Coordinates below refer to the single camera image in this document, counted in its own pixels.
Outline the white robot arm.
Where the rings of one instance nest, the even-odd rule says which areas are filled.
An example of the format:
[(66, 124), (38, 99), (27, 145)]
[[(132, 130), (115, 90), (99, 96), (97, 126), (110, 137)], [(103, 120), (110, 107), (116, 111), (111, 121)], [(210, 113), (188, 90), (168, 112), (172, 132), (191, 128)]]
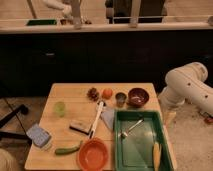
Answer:
[(166, 86), (158, 95), (165, 125), (169, 125), (176, 110), (191, 101), (213, 117), (213, 88), (205, 84), (208, 70), (200, 62), (192, 62), (170, 70), (165, 76)]

